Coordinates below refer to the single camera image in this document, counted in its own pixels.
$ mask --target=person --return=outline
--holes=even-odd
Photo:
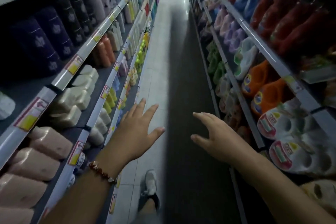
[[[114,179],[128,162],[143,155],[165,131],[161,127],[148,134],[149,123],[158,105],[151,106],[143,113],[145,102],[142,99],[123,116],[110,141],[96,158],[99,168]],[[269,160],[254,151],[224,121],[209,113],[193,113],[193,116],[208,128],[209,138],[191,135],[191,140],[217,160],[232,165],[259,192],[277,223],[336,224],[331,215]],[[135,223],[157,223],[154,209],[159,208],[159,201],[152,170],[147,172],[145,183],[147,202]],[[110,186],[108,180],[89,169],[40,224],[95,223]]]

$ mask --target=beaded bracelet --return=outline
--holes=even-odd
[[[93,171],[95,171],[98,175],[102,177],[102,179],[107,180],[111,185],[117,184],[117,181],[114,180],[111,176],[109,176],[107,173],[103,172],[103,169],[101,169],[98,166],[97,161],[93,161],[89,163],[89,168]]]

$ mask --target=white flower logo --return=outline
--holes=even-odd
[[[77,42],[81,42],[81,41],[82,41],[82,36],[79,35],[79,34],[77,34],[77,36],[76,36],[76,41],[77,41]]]
[[[53,25],[52,27],[52,31],[54,32],[54,34],[59,34],[61,33],[61,26],[60,25]]]
[[[71,49],[70,49],[70,47],[69,47],[69,46],[65,46],[65,47],[64,47],[64,50],[63,50],[63,53],[64,53],[64,54],[70,54],[70,53],[71,53]]]
[[[69,14],[69,21],[72,21],[72,22],[75,21],[75,15],[74,14]]]
[[[56,62],[50,62],[48,67],[49,67],[50,70],[56,70],[57,69],[57,63]]]
[[[35,44],[36,44],[36,47],[43,47],[45,45],[44,38],[42,36],[40,37],[37,36],[35,40]]]

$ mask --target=hand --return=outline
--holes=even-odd
[[[194,112],[193,115],[207,127],[210,138],[192,135],[191,139],[219,161],[234,166],[244,156],[255,152],[229,125],[215,115],[205,112]]]
[[[134,104],[131,110],[124,114],[109,142],[113,144],[113,148],[118,149],[118,154],[122,154],[121,157],[126,162],[141,157],[165,132],[165,128],[161,127],[148,134],[149,123],[159,105],[152,105],[142,114],[145,103],[143,98],[138,105]]]

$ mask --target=tiled floor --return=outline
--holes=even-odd
[[[149,169],[157,173],[165,223],[239,223],[228,167],[190,140],[192,133],[207,136],[192,112],[214,113],[193,27],[189,0],[160,0],[139,97],[147,99],[145,110],[159,104],[148,132],[166,132],[122,171],[111,224],[134,220]]]

